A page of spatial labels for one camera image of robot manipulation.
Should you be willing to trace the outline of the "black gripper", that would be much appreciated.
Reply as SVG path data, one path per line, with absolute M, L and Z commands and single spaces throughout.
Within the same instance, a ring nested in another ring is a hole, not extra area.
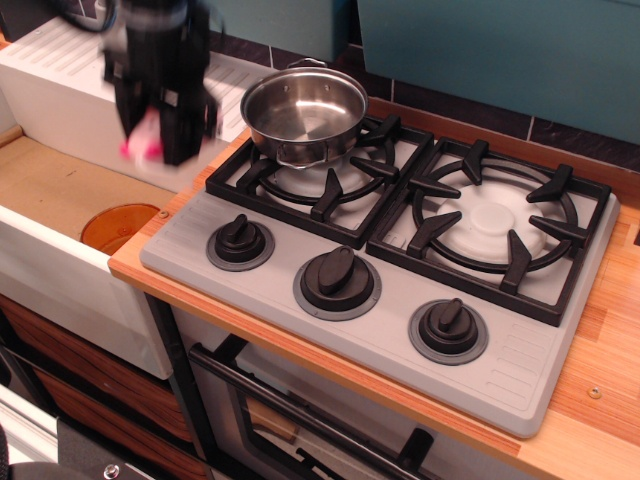
M 196 156 L 217 127 L 218 102 L 204 87 L 209 67 L 206 24 L 159 29 L 126 26 L 124 43 L 103 49 L 106 82 L 115 88 L 122 129 L 129 138 L 148 115 L 160 113 L 164 163 Z

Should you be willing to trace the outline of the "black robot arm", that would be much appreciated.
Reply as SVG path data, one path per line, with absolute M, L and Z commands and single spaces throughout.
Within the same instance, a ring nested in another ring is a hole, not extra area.
M 201 1 L 99 1 L 96 17 L 51 2 L 70 25 L 102 37 L 104 79 L 130 151 L 146 128 L 156 137 L 148 157 L 178 167 L 200 152 L 219 123 L 219 103 L 206 89 L 210 9 Z

